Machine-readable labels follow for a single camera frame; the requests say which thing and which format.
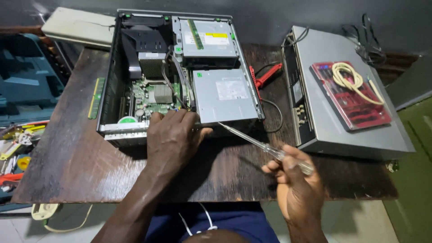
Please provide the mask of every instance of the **dark wooden desk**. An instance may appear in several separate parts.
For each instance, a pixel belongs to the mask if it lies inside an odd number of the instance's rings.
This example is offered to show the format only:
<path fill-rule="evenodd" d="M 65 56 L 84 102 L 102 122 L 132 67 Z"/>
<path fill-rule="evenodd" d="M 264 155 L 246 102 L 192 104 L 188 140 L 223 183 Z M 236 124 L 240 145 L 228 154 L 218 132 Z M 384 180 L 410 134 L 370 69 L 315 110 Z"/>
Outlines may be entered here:
<path fill-rule="evenodd" d="M 277 46 L 243 44 L 246 60 L 255 69 L 281 61 Z M 85 49 L 55 108 L 45 134 L 12 198 L 15 203 L 120 202 L 145 167 L 144 147 L 114 148 L 96 133 L 96 120 L 87 118 L 97 77 L 105 77 L 108 53 Z M 280 75 L 261 91 L 281 108 L 284 126 L 274 134 L 253 136 L 274 146 L 294 144 L 287 85 Z M 265 125 L 279 120 L 264 104 Z M 265 201 L 276 198 L 276 183 L 260 167 L 270 157 L 238 137 L 203 142 L 196 157 L 173 181 L 164 201 Z M 384 199 L 397 191 L 382 163 L 314 156 L 326 199 Z"/>

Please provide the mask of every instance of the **screwdriver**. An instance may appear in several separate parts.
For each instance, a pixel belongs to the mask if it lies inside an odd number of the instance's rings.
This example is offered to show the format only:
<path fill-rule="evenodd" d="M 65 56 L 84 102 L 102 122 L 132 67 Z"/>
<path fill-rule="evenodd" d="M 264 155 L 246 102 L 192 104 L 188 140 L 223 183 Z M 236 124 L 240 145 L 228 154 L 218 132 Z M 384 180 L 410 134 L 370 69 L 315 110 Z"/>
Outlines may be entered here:
<path fill-rule="evenodd" d="M 226 130 L 228 130 L 228 131 L 234 133 L 235 135 L 237 135 L 239 137 L 242 137 L 242 138 L 248 140 L 249 142 L 257 145 L 264 152 L 267 152 L 267 153 L 273 155 L 273 157 L 275 157 L 279 161 L 283 161 L 283 159 L 285 158 L 285 151 L 278 150 L 278 149 L 276 149 L 276 148 L 274 148 L 274 147 L 272 147 L 272 146 L 270 146 L 270 145 L 268 145 L 266 143 L 261 143 L 260 141 L 258 141 L 256 139 L 254 139 L 254 138 L 252 138 L 252 137 L 250 137 L 250 136 L 248 136 L 248 135 L 240 132 L 237 129 L 234 129 L 232 127 L 224 125 L 224 124 L 222 124 L 220 122 L 218 122 L 218 123 L 219 123 L 219 125 L 223 126 Z M 303 172 L 303 174 L 305 174 L 307 176 L 309 176 L 309 175 L 312 174 L 312 172 L 314 171 L 314 168 L 313 168 L 312 165 L 310 165 L 307 162 L 302 161 L 302 160 L 296 160 L 296 161 L 297 161 L 297 165 L 300 167 L 300 170 Z"/>

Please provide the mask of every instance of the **coiled white cable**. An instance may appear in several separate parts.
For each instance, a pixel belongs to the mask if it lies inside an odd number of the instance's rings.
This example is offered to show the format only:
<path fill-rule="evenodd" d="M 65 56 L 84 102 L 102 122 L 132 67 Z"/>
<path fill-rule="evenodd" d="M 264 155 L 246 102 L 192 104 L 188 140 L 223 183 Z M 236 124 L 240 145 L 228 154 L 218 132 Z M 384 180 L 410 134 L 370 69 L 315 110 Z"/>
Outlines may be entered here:
<path fill-rule="evenodd" d="M 338 63 L 333 64 L 331 69 L 333 71 L 333 80 L 339 86 L 342 86 L 342 87 L 345 87 L 349 90 L 355 91 L 357 94 L 359 94 L 360 97 L 362 97 L 367 102 L 370 102 L 370 103 L 376 104 L 376 105 L 383 105 L 384 104 L 384 99 L 379 94 L 379 92 L 378 92 L 377 88 L 375 87 L 375 84 L 373 83 L 372 80 L 369 80 L 369 84 L 370 84 L 372 90 L 374 91 L 375 95 L 377 96 L 377 98 L 380 102 L 377 102 L 377 101 L 374 101 L 374 100 L 368 98 L 359 90 L 359 88 L 363 85 L 363 78 L 359 73 L 357 73 L 354 70 L 354 68 L 351 65 L 346 64 L 344 62 L 338 62 Z M 340 73 L 341 71 L 351 73 L 354 77 L 354 84 L 352 84 L 350 81 L 348 81 L 346 78 L 344 78 L 342 76 L 342 74 Z"/>

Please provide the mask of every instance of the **red clamp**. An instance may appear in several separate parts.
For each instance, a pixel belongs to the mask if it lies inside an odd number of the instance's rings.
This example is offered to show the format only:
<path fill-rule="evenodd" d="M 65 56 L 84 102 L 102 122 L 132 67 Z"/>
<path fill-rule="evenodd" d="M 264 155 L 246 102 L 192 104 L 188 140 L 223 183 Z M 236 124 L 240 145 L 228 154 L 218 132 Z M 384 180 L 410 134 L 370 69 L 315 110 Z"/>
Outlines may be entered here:
<path fill-rule="evenodd" d="M 270 70 L 268 70 L 261 78 L 255 78 L 255 71 L 252 66 L 249 66 L 249 70 L 251 71 L 251 75 L 252 75 L 252 80 L 255 84 L 255 88 L 257 89 L 257 93 L 258 93 L 258 98 L 260 100 L 262 99 L 260 93 L 258 92 L 258 89 L 262 88 L 264 83 L 267 81 L 267 79 L 269 79 L 275 72 L 277 72 L 281 68 L 282 68 L 282 63 L 276 64 Z"/>

